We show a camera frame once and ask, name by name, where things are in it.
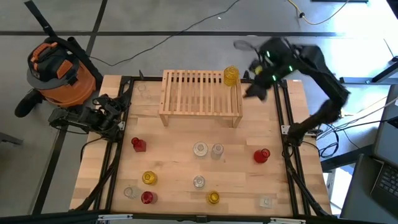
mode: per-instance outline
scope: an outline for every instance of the yellow cup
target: yellow cup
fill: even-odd
[[[228,86],[235,86],[239,78],[239,70],[235,66],[229,66],[224,70],[224,83]]]
[[[209,192],[209,194],[207,195],[207,201],[210,204],[217,204],[220,201],[220,195],[218,194],[217,191],[211,191]]]
[[[157,176],[152,171],[146,171],[142,175],[142,181],[144,184],[155,184],[157,180]]]

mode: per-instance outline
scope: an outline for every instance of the wooden table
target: wooden table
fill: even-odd
[[[121,76],[107,75],[100,94],[115,97]],[[289,96],[296,122],[308,116],[307,102],[302,82],[289,80]],[[289,188],[275,106],[273,89],[262,103],[257,98],[243,100],[243,118],[238,128],[230,128],[230,121],[223,119],[171,119],[164,127],[158,114],[161,82],[135,82],[132,104],[129,111],[118,179],[113,195],[112,212],[123,213],[168,213],[248,216],[292,216]],[[242,93],[248,84],[242,84]],[[280,90],[281,102],[284,102]],[[287,121],[284,103],[284,119]],[[147,152],[136,153],[131,139],[138,137],[147,142]],[[90,133],[88,141],[98,138]],[[206,142],[224,145],[221,159],[214,161],[207,155],[198,159],[193,145]],[[306,137],[305,141],[315,143]],[[97,184],[105,152],[106,141],[97,141],[86,146],[80,166],[70,208],[82,203]],[[268,148],[271,156],[265,164],[256,164],[252,158],[257,149]],[[331,212],[322,168],[317,150],[302,144],[300,153],[308,189],[328,213]],[[158,175],[156,185],[142,183],[144,171],[152,170]],[[193,178],[202,175],[206,179],[204,189],[193,186]],[[158,202],[144,205],[139,198],[124,196],[124,189],[136,186],[141,190],[156,192]],[[216,190],[221,200],[217,205],[206,202],[206,193]],[[105,186],[103,198],[106,198]],[[303,213],[299,188],[296,186],[298,208]],[[259,206],[259,198],[272,199],[272,208]]]

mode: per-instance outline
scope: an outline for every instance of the orange vacuum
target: orange vacuum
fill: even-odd
[[[62,108],[82,105],[101,86],[102,75],[75,38],[57,37],[35,4],[25,5],[49,37],[27,58],[27,81],[33,89],[18,104],[15,115],[26,116],[42,100]]]

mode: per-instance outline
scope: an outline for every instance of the wooden dish rack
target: wooden dish rack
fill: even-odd
[[[164,126],[169,118],[230,118],[238,127],[243,116],[241,81],[224,84],[223,71],[164,70],[159,116]]]

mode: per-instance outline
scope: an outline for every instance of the concrete floor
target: concrete floor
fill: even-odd
[[[57,130],[48,126],[47,118],[54,106],[44,103],[25,118],[16,118],[14,108],[29,91],[25,80],[26,57],[45,36],[6,35],[3,31],[40,31],[24,1],[0,0],[0,49],[6,54],[0,60],[0,131],[24,140],[23,145],[0,143],[0,216],[29,214],[45,167],[52,152]],[[34,1],[45,18],[58,31],[89,31],[94,28],[102,0]],[[112,0],[108,1],[99,31],[178,31],[200,19],[225,10],[232,0]],[[342,3],[295,1],[307,18],[317,22],[332,15]],[[297,20],[295,9],[287,1],[241,0],[229,12],[195,27],[195,31],[298,32],[289,37],[293,43],[317,44],[326,63],[337,77],[371,77],[384,68],[393,54],[398,54],[397,19],[385,0],[349,3],[334,18],[319,26]],[[306,32],[318,37],[300,37]],[[77,36],[84,48],[90,36]],[[165,36],[97,36],[91,55],[109,63],[130,57],[152,47]],[[180,36],[173,37],[133,61],[108,67],[93,61],[102,74],[159,76],[163,69],[222,70],[229,65],[245,70],[254,53],[234,49],[233,41],[244,39],[260,44],[268,37]],[[326,95],[309,77],[299,73],[291,79],[305,84],[310,112],[314,113]],[[347,86],[351,96],[346,111],[355,113],[387,95],[388,86]],[[369,120],[376,120],[381,113]],[[349,129],[347,134],[359,147],[374,141],[377,125],[365,131]],[[65,212],[69,208],[79,168],[80,148],[85,136],[67,134],[43,212]],[[333,142],[325,138],[320,147]],[[337,154],[354,149],[345,136],[340,137]]]

